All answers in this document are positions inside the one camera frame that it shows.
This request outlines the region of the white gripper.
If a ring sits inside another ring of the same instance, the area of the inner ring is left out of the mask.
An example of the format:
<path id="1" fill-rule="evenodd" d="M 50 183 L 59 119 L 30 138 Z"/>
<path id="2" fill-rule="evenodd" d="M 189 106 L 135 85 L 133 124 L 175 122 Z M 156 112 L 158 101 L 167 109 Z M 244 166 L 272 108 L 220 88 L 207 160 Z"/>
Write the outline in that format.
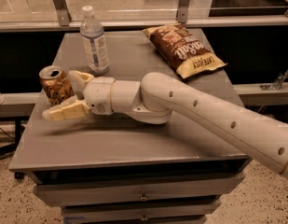
<path id="1" fill-rule="evenodd" d="M 97 77 L 77 70 L 68 72 L 75 96 L 59 105 L 44 110 L 42 117 L 46 120 L 79 119 L 91 110 L 96 115 L 111 115 L 111 89 L 115 82 L 112 77 Z M 85 100 L 79 100 L 84 94 Z"/>

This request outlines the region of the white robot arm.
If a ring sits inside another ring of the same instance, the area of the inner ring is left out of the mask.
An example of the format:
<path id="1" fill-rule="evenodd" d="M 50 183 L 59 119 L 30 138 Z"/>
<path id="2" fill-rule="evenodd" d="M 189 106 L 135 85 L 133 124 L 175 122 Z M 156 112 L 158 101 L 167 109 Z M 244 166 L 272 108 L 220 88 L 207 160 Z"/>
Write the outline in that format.
<path id="1" fill-rule="evenodd" d="M 167 75 L 152 72 L 141 81 L 93 77 L 71 71 L 83 98 L 73 96 L 42 113 L 47 120 L 125 114 L 150 124 L 167 122 L 177 112 L 215 133 L 230 145 L 288 179 L 288 124 L 196 90 Z"/>

